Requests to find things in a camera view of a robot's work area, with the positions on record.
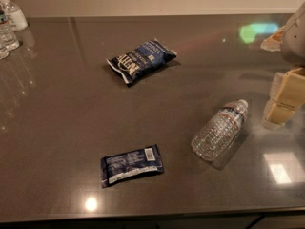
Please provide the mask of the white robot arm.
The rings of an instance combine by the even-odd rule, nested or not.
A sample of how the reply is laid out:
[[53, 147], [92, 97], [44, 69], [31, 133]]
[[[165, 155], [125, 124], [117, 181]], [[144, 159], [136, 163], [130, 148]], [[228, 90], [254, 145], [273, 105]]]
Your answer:
[[261, 120], [270, 130], [284, 126], [305, 103], [305, 2], [282, 28], [262, 43], [261, 48], [268, 50], [276, 43], [283, 58], [294, 68], [274, 76]]

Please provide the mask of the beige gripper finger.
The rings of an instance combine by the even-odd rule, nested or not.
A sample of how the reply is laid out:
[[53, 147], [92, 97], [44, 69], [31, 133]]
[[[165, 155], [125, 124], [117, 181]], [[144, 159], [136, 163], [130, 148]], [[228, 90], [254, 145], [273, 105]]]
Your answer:
[[270, 98], [278, 106], [297, 110], [305, 103], [305, 69], [293, 68], [285, 73], [275, 74]]
[[266, 103], [262, 120], [267, 126], [280, 127], [285, 125], [294, 114], [293, 105], [270, 99]]

